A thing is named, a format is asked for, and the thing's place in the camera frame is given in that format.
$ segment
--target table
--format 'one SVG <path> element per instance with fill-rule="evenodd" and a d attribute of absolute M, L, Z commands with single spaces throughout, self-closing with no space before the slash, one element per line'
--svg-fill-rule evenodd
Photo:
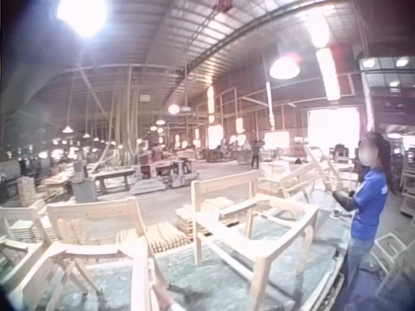
<path fill-rule="evenodd" d="M 124 177 L 125 189 L 129 191 L 130 188 L 128 186 L 127 177 L 134 175 L 135 173 L 136 173 L 136 170 L 129 168 L 126 170 L 113 170 L 109 172 L 101 172 L 101 173 L 92 175 L 92 177 L 95 178 L 95 181 L 99 181 L 99 187 L 100 187 L 101 193 L 105 193 L 105 182 L 104 182 L 105 179 L 118 178 L 118 177 Z"/>

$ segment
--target blue shirt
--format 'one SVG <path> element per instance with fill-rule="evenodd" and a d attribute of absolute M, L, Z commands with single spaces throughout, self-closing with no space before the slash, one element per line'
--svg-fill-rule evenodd
<path fill-rule="evenodd" d="M 378 170 L 369 170 L 353 196 L 359 208 L 351 223 L 351 237 L 357 240 L 375 237 L 387 194 L 385 174 Z"/>

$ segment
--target woman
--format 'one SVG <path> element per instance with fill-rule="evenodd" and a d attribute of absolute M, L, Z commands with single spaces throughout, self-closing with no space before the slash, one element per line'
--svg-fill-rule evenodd
<path fill-rule="evenodd" d="M 333 197 L 348 212 L 356 210 L 348 248 L 348 286 L 362 260 L 369 254 L 389 190 L 395 194 L 390 171 L 390 144 L 380 133 L 367 133 L 359 142 L 362 183 L 356 192 L 333 191 Z"/>

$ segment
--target ceiling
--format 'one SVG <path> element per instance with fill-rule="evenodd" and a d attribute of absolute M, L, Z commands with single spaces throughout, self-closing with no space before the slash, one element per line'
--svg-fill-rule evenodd
<path fill-rule="evenodd" d="M 315 61 L 307 30 L 314 8 L 329 25 L 331 45 L 347 43 L 350 49 L 360 44 L 357 15 L 347 0 L 234 0 L 225 14 L 213 10 L 211 0 L 108 0 L 104 28 L 84 40 L 76 61 L 13 118 L 22 127 L 32 119 L 59 129 L 66 125 L 71 101 L 70 123 L 82 132 L 87 107 L 88 120 L 102 119 L 97 102 L 109 113 L 114 93 L 130 87 L 139 105 L 139 123 L 148 127 L 170 104 L 199 104 L 197 98 L 209 85 L 240 68 L 255 63 L 266 67 L 287 52 Z M 389 66 L 382 58 L 380 64 Z M 395 78 L 371 75 L 369 84 Z M 398 78 L 405 85 L 414 83 L 413 75 Z M 140 101 L 140 95 L 150 100 Z"/>

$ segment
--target long black hair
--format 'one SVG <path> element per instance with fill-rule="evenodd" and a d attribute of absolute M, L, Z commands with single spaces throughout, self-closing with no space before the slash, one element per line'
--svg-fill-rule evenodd
<path fill-rule="evenodd" d="M 370 142 L 376 146 L 377 158 L 382 164 L 382 169 L 386 176 L 386 184 L 388 185 L 388 189 L 391 193 L 396 195 L 391 171 L 390 143 L 385 138 L 383 138 L 382 134 L 378 132 L 368 132 L 364 134 L 362 140 L 364 139 L 369 139 Z"/>

